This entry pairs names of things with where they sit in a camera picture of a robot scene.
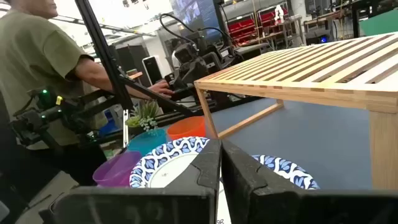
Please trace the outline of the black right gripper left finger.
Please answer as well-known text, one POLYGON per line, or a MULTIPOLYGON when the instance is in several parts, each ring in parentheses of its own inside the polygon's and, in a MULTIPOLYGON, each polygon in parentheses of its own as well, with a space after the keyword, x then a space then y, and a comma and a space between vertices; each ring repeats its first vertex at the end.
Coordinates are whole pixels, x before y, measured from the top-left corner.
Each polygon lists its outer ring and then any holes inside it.
POLYGON ((162 188, 79 187, 55 202, 54 224, 215 224, 220 144, 210 140, 162 188))

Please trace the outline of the blue patterned paper bowl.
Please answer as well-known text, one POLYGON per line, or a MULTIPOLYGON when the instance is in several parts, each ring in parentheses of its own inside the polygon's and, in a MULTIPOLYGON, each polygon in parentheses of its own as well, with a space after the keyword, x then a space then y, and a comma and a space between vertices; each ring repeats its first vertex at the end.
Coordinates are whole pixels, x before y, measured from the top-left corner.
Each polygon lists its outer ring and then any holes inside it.
POLYGON ((209 139, 184 137, 162 144, 143 156, 129 177, 132 188, 162 188, 179 176, 209 139))
POLYGON ((267 155, 253 155, 252 157, 302 189, 320 189, 315 179, 306 170, 292 161, 267 155))

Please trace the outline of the orange plastic bowl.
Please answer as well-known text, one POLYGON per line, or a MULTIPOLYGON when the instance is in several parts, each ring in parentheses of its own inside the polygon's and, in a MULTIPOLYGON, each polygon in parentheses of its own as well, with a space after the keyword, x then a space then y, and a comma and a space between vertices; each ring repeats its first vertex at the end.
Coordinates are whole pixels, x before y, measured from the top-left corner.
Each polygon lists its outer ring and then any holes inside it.
POLYGON ((205 118, 202 116, 192 116, 177 121, 167 129, 167 134, 171 140, 191 136, 205 137, 205 118))

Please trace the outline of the purple plastic bowl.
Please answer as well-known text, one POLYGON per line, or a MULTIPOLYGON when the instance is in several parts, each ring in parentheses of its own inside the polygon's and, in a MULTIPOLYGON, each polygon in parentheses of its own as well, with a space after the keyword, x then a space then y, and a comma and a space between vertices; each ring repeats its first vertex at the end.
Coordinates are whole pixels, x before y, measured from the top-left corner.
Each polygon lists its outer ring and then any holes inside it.
POLYGON ((102 187, 129 187, 131 171, 141 158, 137 151, 114 156, 95 170, 93 180, 102 187))

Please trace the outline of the wooden slatted shelf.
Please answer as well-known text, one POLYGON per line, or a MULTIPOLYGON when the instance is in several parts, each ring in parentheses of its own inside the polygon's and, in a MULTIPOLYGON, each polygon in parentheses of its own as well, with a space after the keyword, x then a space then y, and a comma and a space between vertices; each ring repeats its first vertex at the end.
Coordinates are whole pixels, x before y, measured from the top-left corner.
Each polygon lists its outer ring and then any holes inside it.
POLYGON ((195 88, 217 139, 281 109, 286 100, 368 110, 373 186, 398 190, 398 32, 268 52, 203 77, 195 88), (275 103, 218 132, 207 90, 275 103))

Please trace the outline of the small green succulent plant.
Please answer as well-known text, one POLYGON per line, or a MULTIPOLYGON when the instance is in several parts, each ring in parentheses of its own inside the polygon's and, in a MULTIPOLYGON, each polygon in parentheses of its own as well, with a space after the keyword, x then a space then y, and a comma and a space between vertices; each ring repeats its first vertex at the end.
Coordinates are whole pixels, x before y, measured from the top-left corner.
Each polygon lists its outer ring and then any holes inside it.
POLYGON ((154 100, 141 100, 134 105, 130 118, 124 123, 130 128, 142 128, 145 132, 158 128, 155 117, 159 113, 159 106, 154 100))

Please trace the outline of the white metal bar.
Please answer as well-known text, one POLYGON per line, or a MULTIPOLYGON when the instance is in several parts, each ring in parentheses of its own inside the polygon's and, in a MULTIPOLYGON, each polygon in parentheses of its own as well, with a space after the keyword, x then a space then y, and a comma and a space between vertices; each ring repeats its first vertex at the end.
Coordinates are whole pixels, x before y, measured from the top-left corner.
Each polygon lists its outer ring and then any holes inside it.
POLYGON ((123 148, 125 149, 129 142, 129 128, 126 121, 129 119, 129 110, 123 110, 123 148))

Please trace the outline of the person's hand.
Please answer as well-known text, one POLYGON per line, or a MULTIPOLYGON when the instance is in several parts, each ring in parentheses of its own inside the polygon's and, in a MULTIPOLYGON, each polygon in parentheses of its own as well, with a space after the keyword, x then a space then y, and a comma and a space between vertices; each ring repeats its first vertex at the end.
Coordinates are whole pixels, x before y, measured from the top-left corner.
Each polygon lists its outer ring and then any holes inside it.
POLYGON ((160 80, 149 87, 150 91, 153 91, 165 98, 171 98, 174 92, 170 89, 169 84, 166 80, 160 80))

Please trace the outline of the blue plastic bin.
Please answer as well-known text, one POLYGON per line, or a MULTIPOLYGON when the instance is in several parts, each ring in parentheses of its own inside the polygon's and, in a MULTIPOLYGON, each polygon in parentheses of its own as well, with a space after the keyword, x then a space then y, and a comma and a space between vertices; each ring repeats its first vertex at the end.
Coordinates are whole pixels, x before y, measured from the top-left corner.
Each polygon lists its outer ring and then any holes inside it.
POLYGON ((107 119, 107 123, 102 128, 99 129, 100 135, 104 136, 104 135, 107 135, 107 134, 111 134, 111 133, 113 133, 115 131, 118 131, 119 128, 116 126, 116 123, 115 123, 115 120, 114 120, 114 118, 113 118, 113 116, 111 114, 111 111, 110 110, 106 110, 104 112, 104 115, 105 115, 105 117, 107 119))

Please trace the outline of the white framed black screen device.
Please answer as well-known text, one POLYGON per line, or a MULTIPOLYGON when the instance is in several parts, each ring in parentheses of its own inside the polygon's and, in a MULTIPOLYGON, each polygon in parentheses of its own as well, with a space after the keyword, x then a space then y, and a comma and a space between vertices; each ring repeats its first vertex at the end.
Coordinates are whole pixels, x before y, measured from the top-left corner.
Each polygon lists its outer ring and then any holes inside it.
POLYGON ((161 71, 162 65, 158 55, 142 59, 142 64, 151 85, 156 84, 158 81, 163 79, 161 71))

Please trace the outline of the red storage bins rack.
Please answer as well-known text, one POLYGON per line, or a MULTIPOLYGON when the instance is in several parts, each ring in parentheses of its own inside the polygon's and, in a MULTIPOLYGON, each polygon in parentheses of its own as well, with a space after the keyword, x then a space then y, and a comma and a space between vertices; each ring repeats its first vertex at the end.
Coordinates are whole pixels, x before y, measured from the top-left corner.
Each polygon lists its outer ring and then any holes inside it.
POLYGON ((273 9, 252 12, 226 22, 229 35, 239 46, 275 39, 282 35, 282 20, 275 20, 273 9))

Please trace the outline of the black computer with blue light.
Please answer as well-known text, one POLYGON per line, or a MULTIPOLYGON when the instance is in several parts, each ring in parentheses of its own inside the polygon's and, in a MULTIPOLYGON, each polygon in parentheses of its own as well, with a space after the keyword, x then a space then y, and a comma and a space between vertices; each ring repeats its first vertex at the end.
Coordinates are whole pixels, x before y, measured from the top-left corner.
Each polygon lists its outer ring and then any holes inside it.
POLYGON ((308 31, 305 34, 305 41, 307 45, 324 44, 329 41, 330 31, 318 29, 315 31, 308 31))

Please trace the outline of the large display screen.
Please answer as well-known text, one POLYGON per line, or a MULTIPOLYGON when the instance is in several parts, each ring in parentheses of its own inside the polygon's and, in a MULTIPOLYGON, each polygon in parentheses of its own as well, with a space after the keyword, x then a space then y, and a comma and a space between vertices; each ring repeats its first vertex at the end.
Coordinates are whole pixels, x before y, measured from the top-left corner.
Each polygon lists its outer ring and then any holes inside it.
POLYGON ((220 28, 215 0, 169 0, 174 16, 192 30, 220 28))

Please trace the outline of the person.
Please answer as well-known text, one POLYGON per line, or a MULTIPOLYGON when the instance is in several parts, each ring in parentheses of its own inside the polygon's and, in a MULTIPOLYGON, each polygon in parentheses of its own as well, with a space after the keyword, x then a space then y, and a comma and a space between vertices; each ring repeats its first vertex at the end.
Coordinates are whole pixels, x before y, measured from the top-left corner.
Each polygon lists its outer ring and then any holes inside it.
MULTIPOLYGON (((85 83, 112 91, 106 70, 50 21, 58 15, 54 0, 4 1, 11 8, 0 18, 0 93, 10 117, 28 102, 28 91, 45 86, 72 95, 82 94, 85 83)), ((79 148, 75 133, 59 120, 48 131, 63 151, 39 141, 26 146, 27 152, 80 186, 95 186, 93 173, 106 162, 101 148, 79 148)))

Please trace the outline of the green panel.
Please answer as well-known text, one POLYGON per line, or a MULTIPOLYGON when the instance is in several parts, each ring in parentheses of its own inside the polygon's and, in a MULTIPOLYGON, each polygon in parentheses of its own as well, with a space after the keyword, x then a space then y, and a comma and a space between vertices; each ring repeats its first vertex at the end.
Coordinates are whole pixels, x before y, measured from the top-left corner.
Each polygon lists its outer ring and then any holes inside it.
POLYGON ((398 32, 398 10, 391 10, 359 23, 366 36, 398 32))

